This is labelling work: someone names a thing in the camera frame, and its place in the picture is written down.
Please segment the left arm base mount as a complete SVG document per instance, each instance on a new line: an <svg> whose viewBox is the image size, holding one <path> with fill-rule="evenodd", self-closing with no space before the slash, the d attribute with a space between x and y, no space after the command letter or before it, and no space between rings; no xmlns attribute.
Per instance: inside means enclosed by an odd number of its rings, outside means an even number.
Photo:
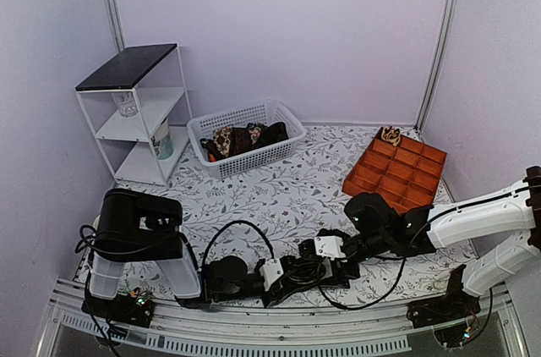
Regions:
<svg viewBox="0 0 541 357"><path fill-rule="evenodd" d="M113 299L99 299L87 291L81 310L107 322L149 328L155 307L150 297L135 292L117 294Z"/></svg>

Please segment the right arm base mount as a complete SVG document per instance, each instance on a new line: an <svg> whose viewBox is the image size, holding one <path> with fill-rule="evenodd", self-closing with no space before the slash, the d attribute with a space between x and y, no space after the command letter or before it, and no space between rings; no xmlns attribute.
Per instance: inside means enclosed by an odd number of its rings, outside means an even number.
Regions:
<svg viewBox="0 0 541 357"><path fill-rule="evenodd" d="M483 323L479 298L455 292L430 299L413 301L407 305L406 318L414 328L429 327L463 319L460 326L444 327L433 331L436 342L444 349L462 349L473 343L485 331L494 309L494 292L489 290L489 308Z"/></svg>

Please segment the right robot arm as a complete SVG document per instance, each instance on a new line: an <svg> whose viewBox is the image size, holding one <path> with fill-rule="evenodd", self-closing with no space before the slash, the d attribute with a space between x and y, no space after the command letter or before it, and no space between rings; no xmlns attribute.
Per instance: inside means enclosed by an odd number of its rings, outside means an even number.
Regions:
<svg viewBox="0 0 541 357"><path fill-rule="evenodd" d="M464 240L509 233L480 259L451 274L449 281L458 287L442 295L436 307L446 320L466 310L470 297L480 297L540 257L538 166L528 168L524 179L470 201L421 206L398 214L381 195L362 193L345 205L344 212L358 234L346 238L340 231L321 231L311 241L318 257L360 262L391 252L406 259Z"/></svg>

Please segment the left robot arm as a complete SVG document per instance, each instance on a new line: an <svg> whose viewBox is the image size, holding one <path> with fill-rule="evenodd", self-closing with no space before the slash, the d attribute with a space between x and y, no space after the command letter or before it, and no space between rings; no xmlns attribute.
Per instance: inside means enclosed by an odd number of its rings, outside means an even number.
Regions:
<svg viewBox="0 0 541 357"><path fill-rule="evenodd" d="M198 262L182 224L183 208L176 200L129 189L107 191L97 226L81 226L76 245L92 254L87 302L108 318L120 317L126 309L120 279L133 262L154 262L174 299L192 308L246 298L269 307L314 284L308 262L296 257L262 259L253 272L234 255Z"/></svg>

